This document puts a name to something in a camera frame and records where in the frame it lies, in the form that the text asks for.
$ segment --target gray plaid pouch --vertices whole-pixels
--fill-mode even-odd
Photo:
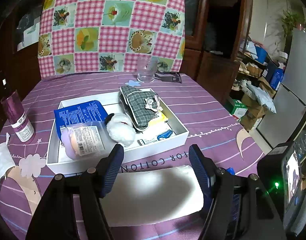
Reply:
[[[152,99],[154,101],[152,107],[157,108],[157,102],[154,100],[154,96],[157,94],[152,91],[141,91],[130,86],[122,86],[121,92],[123,99],[125,100],[125,104],[130,107],[130,109],[125,107],[126,113],[129,110],[131,111],[136,123],[135,126],[139,128],[138,130],[146,129],[149,121],[151,121],[155,116],[155,112],[145,108],[145,100],[147,98]]]
[[[124,101],[124,97],[123,95],[121,94],[120,95],[120,101],[122,102],[122,105],[124,107],[124,110],[125,110],[125,114],[128,115],[131,120],[132,120],[132,123],[134,125],[134,127],[136,128],[136,130],[138,131],[144,131],[147,129],[147,127],[149,126],[149,124],[147,124],[146,126],[143,126],[143,127],[139,127],[137,126],[135,120],[134,120],[134,117],[133,117],[133,114],[132,114],[132,111],[131,111],[131,108],[126,104],[126,102]]]

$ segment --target clear drinking glass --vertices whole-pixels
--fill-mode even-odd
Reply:
[[[137,59],[137,80],[144,83],[154,81],[157,71],[157,59],[139,56]]]

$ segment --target white paper towel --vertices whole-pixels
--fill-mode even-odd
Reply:
[[[10,135],[6,133],[6,142],[0,144],[0,179],[5,176],[5,173],[9,168],[15,166],[11,153],[7,148],[9,138]]]
[[[191,166],[119,173],[101,205],[110,227],[156,224],[200,211],[203,193]]]

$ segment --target white refrigerator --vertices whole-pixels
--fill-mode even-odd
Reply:
[[[266,114],[257,129],[276,147],[289,139],[306,112],[306,33],[298,29],[293,30],[289,60],[273,103],[276,114]]]

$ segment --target purple tablecloth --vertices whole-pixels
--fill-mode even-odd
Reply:
[[[60,101],[118,91],[120,86],[129,80],[135,81],[135,75],[86,73],[44,79],[22,102],[36,130],[34,140],[28,145],[22,144],[7,121],[1,131],[0,143],[5,141],[6,132],[11,134],[8,148],[16,165],[21,158],[29,154],[38,153],[43,158],[46,156],[54,120],[53,110],[58,108]],[[141,84],[139,88],[151,87],[187,127],[190,134],[185,145],[145,159],[123,163],[120,172],[122,170],[126,172],[126,169],[129,172],[149,171],[189,164],[189,146],[198,144],[203,154],[212,158],[217,166],[232,167],[240,176],[256,173],[256,163],[264,156],[258,145],[252,138],[245,139],[242,143],[243,159],[236,141],[237,132],[242,126],[237,124],[223,106],[190,77],[182,75],[182,80],[182,84],[155,80],[151,84]],[[54,173],[47,166],[42,168],[41,174],[35,179],[41,194],[53,176]],[[2,179],[0,184],[0,213],[14,234],[19,239],[24,239],[32,218],[28,201],[14,180]],[[84,240],[87,237],[78,196],[74,201],[80,238]],[[197,213],[194,213],[155,225],[119,227],[111,230],[116,240],[197,239],[202,226],[203,221]]]

